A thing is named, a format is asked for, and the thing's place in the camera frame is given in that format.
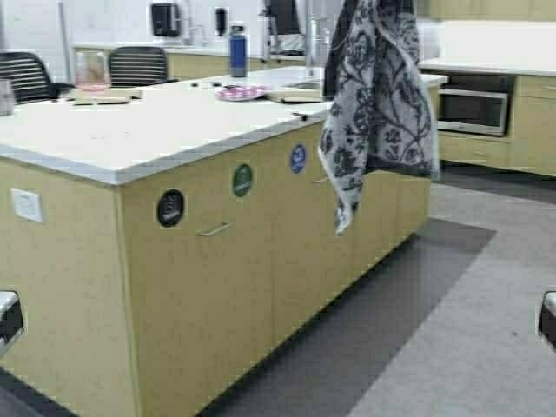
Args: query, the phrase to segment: blue water bottle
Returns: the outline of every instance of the blue water bottle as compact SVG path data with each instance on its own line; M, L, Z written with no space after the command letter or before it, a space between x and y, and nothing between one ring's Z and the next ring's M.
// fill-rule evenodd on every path
M229 38L229 72L233 77L247 76L247 38L245 27L234 25Z

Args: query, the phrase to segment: chair back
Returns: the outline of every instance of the chair back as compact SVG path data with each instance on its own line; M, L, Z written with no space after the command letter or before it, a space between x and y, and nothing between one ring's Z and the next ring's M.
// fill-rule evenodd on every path
M0 79L11 81L16 103L31 103L50 97L51 80L43 61L29 52L0 53Z
M168 81L168 60L162 48L122 47L109 56L112 87L141 87Z

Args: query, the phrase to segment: circular sticker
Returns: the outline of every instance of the circular sticker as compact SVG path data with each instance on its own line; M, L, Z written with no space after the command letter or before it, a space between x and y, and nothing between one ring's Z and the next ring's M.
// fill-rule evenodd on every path
M238 197L244 197L253 187L253 170L247 164L240 165L234 173L232 188Z
M171 189L164 193L158 202L158 222L165 228L173 228L185 214L185 198L177 189Z
M292 171L296 174L299 174L305 168L307 163L307 150L303 145L297 145L294 150L292 151L292 155L290 158L290 166L292 167Z

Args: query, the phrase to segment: blue circular label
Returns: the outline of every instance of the blue circular label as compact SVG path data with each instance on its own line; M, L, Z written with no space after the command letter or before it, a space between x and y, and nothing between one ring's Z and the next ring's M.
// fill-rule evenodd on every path
M291 156L290 164L292 167L292 171L296 174L299 174L305 168L307 163L307 151L303 145L297 145Z

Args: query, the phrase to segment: black circular label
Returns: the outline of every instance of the black circular label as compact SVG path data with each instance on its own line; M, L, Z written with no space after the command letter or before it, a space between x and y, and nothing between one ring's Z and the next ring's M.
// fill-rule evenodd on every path
M164 193L158 202L157 216L160 224L165 228L173 228L183 218L185 213L185 198L177 189Z
M234 173L232 188L238 197L244 197L253 187L253 169L247 164L239 166Z

